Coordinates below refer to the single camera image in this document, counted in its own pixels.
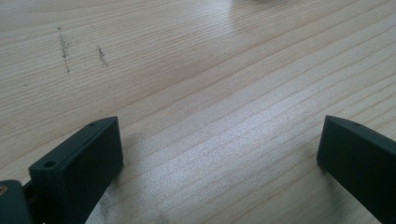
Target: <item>dark mark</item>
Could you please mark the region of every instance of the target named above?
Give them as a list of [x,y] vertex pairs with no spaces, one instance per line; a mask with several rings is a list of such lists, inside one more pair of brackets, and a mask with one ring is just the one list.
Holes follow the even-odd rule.
[[69,56],[68,51],[70,48],[70,43],[62,35],[62,33],[61,33],[62,27],[58,27],[58,31],[59,31],[59,43],[61,44],[61,48],[62,48],[62,57],[64,57],[64,64],[66,66],[67,74],[70,74],[70,68],[69,68],[69,64],[67,62],[67,59]]
[[105,60],[105,54],[102,52],[102,49],[100,48],[100,46],[96,48],[99,51],[99,60],[102,62],[102,65],[108,67],[108,64]]

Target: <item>pencil mark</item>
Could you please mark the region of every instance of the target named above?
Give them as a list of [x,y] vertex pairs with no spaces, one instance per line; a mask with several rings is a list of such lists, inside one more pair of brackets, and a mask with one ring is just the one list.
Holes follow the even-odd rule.
[[106,59],[105,59],[105,54],[103,53],[100,46],[97,46],[96,49],[99,51],[99,60],[102,62],[102,66],[108,67],[108,63],[106,62]]
[[59,31],[59,43],[62,48],[62,57],[64,58],[64,64],[66,66],[67,74],[70,74],[70,67],[68,64],[70,43],[62,35],[62,27],[58,27],[58,31]]

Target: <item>wood grain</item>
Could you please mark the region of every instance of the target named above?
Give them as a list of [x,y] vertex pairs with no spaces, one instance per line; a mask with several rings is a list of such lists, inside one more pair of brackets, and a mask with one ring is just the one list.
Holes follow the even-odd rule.
[[0,178],[119,116],[88,223],[377,223],[317,167],[325,115],[396,138],[396,1],[0,2]]

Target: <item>wooden table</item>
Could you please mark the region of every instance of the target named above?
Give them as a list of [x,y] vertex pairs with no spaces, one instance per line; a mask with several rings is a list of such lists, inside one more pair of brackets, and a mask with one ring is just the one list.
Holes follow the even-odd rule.
[[0,179],[119,116],[88,223],[377,223],[316,163],[325,115],[396,138],[394,0],[3,0]]

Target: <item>small hole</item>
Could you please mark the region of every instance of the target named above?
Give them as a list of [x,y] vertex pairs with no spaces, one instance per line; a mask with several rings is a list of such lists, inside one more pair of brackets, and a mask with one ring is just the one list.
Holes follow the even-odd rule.
[[50,167],[54,166],[55,164],[56,164],[55,161],[47,161],[46,163],[44,163],[44,167],[50,168]]
[[8,190],[8,187],[6,185],[0,186],[0,195],[6,193],[7,190]]

